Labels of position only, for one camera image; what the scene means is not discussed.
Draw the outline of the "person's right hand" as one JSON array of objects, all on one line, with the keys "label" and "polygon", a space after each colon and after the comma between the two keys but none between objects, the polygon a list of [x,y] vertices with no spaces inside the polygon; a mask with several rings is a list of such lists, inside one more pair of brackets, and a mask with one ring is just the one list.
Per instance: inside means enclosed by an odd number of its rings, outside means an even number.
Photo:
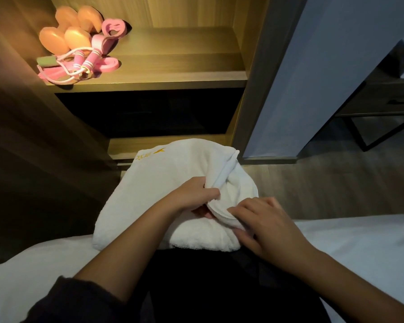
[{"label": "person's right hand", "polygon": [[299,275],[318,258],[318,250],[275,198],[246,198],[227,211],[259,242],[261,255],[258,256],[283,271]]}]

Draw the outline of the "person's left hand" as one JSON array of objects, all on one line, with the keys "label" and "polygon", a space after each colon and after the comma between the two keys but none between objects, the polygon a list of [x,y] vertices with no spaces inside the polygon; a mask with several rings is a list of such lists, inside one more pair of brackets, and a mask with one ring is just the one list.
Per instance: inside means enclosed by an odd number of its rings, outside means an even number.
[{"label": "person's left hand", "polygon": [[165,199],[177,213],[190,211],[197,216],[213,219],[214,215],[207,206],[208,202],[193,202],[194,190],[199,187],[205,187],[205,182],[206,177],[192,177],[170,192]]}]

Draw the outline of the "white towel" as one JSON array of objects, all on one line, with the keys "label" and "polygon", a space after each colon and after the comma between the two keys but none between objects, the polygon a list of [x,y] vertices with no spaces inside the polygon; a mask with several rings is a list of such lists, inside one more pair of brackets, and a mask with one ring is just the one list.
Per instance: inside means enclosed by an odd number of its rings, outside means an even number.
[{"label": "white towel", "polygon": [[243,224],[228,212],[246,198],[258,197],[253,179],[238,162],[239,150],[204,139],[186,139],[140,150],[101,210],[92,246],[101,251],[146,210],[192,177],[220,198],[207,204],[215,219],[184,212],[172,223],[159,249],[205,249],[232,252],[240,248],[233,228]]}]

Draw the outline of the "person's left forearm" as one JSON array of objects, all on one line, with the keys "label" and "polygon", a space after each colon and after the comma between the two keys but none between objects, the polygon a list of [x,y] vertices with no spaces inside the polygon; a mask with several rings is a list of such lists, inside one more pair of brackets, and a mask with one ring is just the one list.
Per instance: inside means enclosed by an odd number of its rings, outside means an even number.
[{"label": "person's left forearm", "polygon": [[100,251],[74,278],[93,282],[118,300],[127,302],[179,213],[180,207],[174,198],[165,196]]}]

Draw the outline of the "person's right forearm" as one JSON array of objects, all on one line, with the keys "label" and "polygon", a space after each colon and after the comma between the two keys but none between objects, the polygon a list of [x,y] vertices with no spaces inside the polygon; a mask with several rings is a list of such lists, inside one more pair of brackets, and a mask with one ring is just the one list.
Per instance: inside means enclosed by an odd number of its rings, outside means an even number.
[{"label": "person's right forearm", "polygon": [[299,276],[342,315],[356,323],[404,323],[404,304],[328,254],[312,251]]}]

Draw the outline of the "black trousers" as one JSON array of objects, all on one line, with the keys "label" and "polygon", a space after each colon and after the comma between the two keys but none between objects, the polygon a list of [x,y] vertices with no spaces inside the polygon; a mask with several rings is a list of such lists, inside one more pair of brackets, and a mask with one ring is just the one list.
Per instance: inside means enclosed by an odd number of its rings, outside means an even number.
[{"label": "black trousers", "polygon": [[156,250],[127,322],[331,323],[319,295],[250,250]]}]

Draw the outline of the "wooden wardrobe with shelves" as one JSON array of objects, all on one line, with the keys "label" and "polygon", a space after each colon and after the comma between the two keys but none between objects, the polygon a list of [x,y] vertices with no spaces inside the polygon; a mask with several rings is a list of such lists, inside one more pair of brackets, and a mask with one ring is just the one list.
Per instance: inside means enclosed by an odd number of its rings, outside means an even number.
[{"label": "wooden wardrobe with shelves", "polygon": [[[199,137],[236,147],[242,164],[296,163],[243,153],[306,3],[0,0],[0,254],[90,234],[140,146]],[[44,82],[41,29],[84,5],[126,23],[119,69]]]}]

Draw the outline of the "pink resistance band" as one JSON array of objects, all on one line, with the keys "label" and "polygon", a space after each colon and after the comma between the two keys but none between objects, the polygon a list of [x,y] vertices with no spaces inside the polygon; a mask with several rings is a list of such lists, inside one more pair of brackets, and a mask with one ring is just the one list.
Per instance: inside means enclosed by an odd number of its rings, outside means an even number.
[{"label": "pink resistance band", "polygon": [[[113,72],[113,71],[119,69],[120,65],[121,65],[121,62],[116,58],[112,58],[112,57],[101,58],[94,65],[93,72],[95,74]],[[56,66],[48,67],[48,68],[41,67],[41,69],[43,70],[42,72],[41,72],[41,70],[38,69],[38,71],[39,71],[38,77],[44,81],[47,80],[45,78],[45,75],[48,78],[50,78],[52,80],[57,80],[57,81],[62,80],[65,77],[68,77],[68,74],[65,72],[65,69],[63,69],[63,67],[60,65],[56,65]]]}]

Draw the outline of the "dark desk with metal legs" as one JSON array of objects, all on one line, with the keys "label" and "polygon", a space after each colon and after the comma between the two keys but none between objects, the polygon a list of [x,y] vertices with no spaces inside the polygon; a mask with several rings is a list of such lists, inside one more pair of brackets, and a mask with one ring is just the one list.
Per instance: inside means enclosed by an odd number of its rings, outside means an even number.
[{"label": "dark desk with metal legs", "polygon": [[353,118],[404,116],[404,40],[400,40],[334,114],[362,152],[404,130],[404,122],[367,144]]}]

